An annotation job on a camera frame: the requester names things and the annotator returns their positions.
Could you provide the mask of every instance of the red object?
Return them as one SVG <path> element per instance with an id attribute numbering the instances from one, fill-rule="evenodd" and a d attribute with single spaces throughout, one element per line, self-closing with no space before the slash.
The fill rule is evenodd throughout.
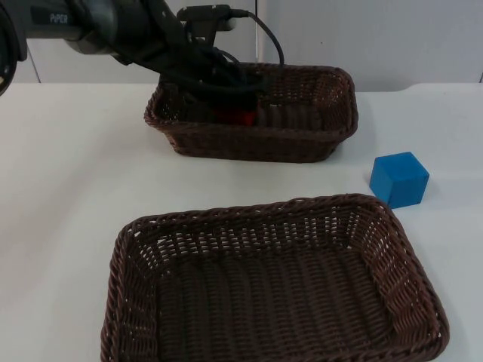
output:
<path id="1" fill-rule="evenodd" d="M 244 109 L 214 109 L 217 121 L 223 124 L 236 124 L 251 127 L 255 123 L 257 111 Z"/>

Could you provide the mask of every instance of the table surface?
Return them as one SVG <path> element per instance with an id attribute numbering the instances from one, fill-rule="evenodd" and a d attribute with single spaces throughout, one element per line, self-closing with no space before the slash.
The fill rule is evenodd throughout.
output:
<path id="1" fill-rule="evenodd" d="M 483 86 L 358 94 L 357 134 L 317 164 L 179 156 L 143 123 L 153 90 L 14 84 L 0 98 L 2 360 L 99 360 L 114 240 L 133 219 L 370 194 L 374 158 L 405 151 L 431 173 L 423 203 L 395 213 L 448 314 L 438 360 L 483 358 Z"/>

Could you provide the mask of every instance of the blue cube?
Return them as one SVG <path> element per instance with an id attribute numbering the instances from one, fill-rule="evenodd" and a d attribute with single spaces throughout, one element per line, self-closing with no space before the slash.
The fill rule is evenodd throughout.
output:
<path id="1" fill-rule="evenodd" d="M 389 207 L 420 204 L 429 180 L 426 168 L 411 152 L 376 158 L 371 189 Z"/>

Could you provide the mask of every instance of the brown wicker basket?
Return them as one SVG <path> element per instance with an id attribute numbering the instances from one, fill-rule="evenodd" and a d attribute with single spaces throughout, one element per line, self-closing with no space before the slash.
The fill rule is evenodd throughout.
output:
<path id="1" fill-rule="evenodd" d="M 253 127 L 216 124 L 206 104 L 190 104 L 165 84 L 149 101 L 146 123 L 181 155 L 246 161 L 321 161 L 355 133 L 354 84 L 342 69 L 286 66 L 280 75 L 278 66 L 244 66 L 275 79 L 260 98 Z"/>
<path id="2" fill-rule="evenodd" d="M 102 362 L 426 361 L 443 308 L 364 195 L 139 219 L 116 241 Z"/>

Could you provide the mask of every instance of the basket rim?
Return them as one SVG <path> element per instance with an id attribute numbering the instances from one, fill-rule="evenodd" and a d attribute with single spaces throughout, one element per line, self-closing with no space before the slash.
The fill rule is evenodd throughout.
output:
<path id="1" fill-rule="evenodd" d="M 278 67 L 269 63 L 245 63 L 248 67 Z M 348 87 L 350 97 L 349 119 L 344 127 L 339 130 L 299 130 L 293 128 L 273 128 L 273 127 L 245 127 L 236 124 L 209 124 L 202 122 L 171 121 L 164 120 L 156 114 L 155 104 L 162 99 L 164 91 L 158 86 L 148 102 L 144 119 L 146 123 L 163 132 L 190 134 L 190 133 L 210 133 L 226 134 L 227 131 L 237 133 L 241 137 L 263 137 L 263 138 L 295 138 L 303 137 L 306 140 L 318 140 L 321 142 L 343 142 L 351 137 L 358 128 L 358 110 L 355 99 L 355 85 L 349 73 L 341 68 L 331 66 L 292 66 L 286 65 L 285 69 L 316 69 L 334 74 L 344 81 Z"/>
<path id="2" fill-rule="evenodd" d="M 424 351 L 431 351 L 432 357 L 438 357 L 449 343 L 450 329 L 448 319 L 445 314 L 445 310 L 442 307 L 441 301 L 437 296 L 431 282 L 429 281 L 419 259 L 416 257 L 414 249 L 409 242 L 405 231 L 395 217 L 395 214 L 389 209 L 382 201 L 369 195 L 363 194 L 344 194 L 334 196 L 321 196 L 317 198 L 295 198 L 290 201 L 276 202 L 272 204 L 258 204 L 254 206 L 241 206 L 241 207 L 219 207 L 212 208 L 210 210 L 194 210 L 188 212 L 176 212 L 166 213 L 154 216 L 144 216 L 134 220 L 132 223 L 126 225 L 121 232 L 115 243 L 114 253 L 112 255 L 112 261 L 110 264 L 111 273 L 109 276 L 109 297 L 106 306 L 106 316 L 104 325 L 101 331 L 101 360 L 102 362 L 118 361 L 118 346 L 119 346 L 119 324 L 121 321 L 121 310 L 119 306 L 124 298 L 124 274 L 125 274 L 125 258 L 129 247 L 134 240 L 134 235 L 138 231 L 144 230 L 146 224 L 150 222 L 161 222 L 161 227 L 169 227 L 173 225 L 194 225 L 198 223 L 206 223 L 208 219 L 215 219 L 219 221 L 228 221 L 230 219 L 239 218 L 242 213 L 247 215 L 255 215 L 254 218 L 263 218 L 268 215 L 274 215 L 274 213 L 287 214 L 300 212 L 303 210 L 310 211 L 316 207 L 340 207 L 344 205 L 356 205 L 357 207 L 373 207 L 375 213 L 379 213 L 385 222 L 389 222 L 392 228 L 389 228 L 393 236 L 398 239 L 400 243 L 403 243 L 406 254 L 402 256 L 405 261 L 411 264 L 408 268 L 413 272 L 412 277 L 415 278 L 421 287 L 424 287 L 424 292 L 428 293 L 431 302 L 431 309 L 435 312 L 435 320 L 437 323 L 436 331 L 421 339 L 417 344 L 407 345 L 394 345 L 384 348 L 375 348 L 368 351 L 345 351 L 337 354 L 328 354 L 316 356 L 313 358 L 313 362 L 320 362 L 326 360 L 338 360 L 338 357 L 343 358 L 360 358 L 361 360 L 370 360 L 371 358 L 398 358 L 398 356 L 406 356 L 408 359 L 403 358 L 404 361 L 418 360 L 414 358 Z M 292 357 L 284 359 L 284 362 L 293 361 L 301 362 L 301 360 L 309 361 L 311 358 Z"/>

